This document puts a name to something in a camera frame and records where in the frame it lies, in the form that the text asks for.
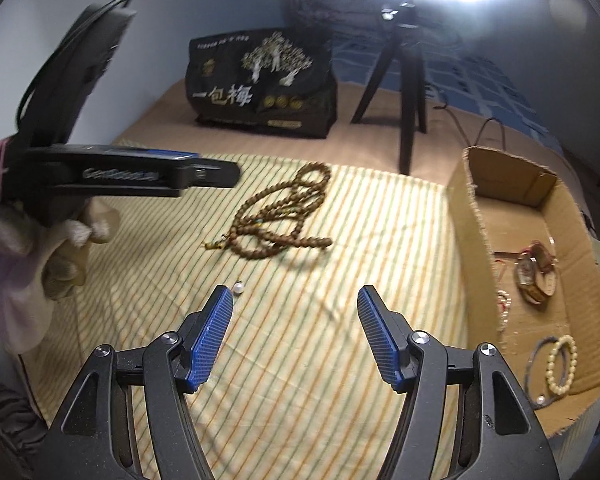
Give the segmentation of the white gloved left hand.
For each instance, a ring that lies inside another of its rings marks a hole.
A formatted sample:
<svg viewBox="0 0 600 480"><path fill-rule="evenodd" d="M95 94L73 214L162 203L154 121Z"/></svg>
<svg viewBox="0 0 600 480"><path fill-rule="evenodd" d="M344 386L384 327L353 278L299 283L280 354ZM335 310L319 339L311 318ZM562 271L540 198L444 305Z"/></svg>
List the white gloved left hand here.
<svg viewBox="0 0 600 480"><path fill-rule="evenodd" d="M50 228L0 204L0 341L8 352L26 353L43 340L55 302L85 284L91 246L111 242L120 221L100 198Z"/></svg>

